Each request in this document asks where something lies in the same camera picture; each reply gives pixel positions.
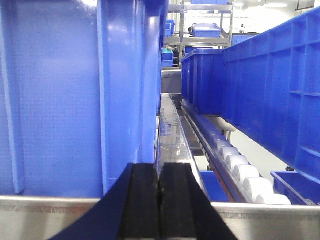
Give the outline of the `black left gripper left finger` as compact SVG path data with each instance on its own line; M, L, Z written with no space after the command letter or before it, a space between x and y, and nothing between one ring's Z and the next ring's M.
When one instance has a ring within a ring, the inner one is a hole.
M158 175L129 163L107 194L54 240L155 240L160 236Z

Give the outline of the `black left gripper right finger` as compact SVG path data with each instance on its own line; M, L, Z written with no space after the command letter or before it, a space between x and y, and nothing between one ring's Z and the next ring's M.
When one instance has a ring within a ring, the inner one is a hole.
M165 163L159 177L160 233L163 240L236 240L211 206L190 164Z

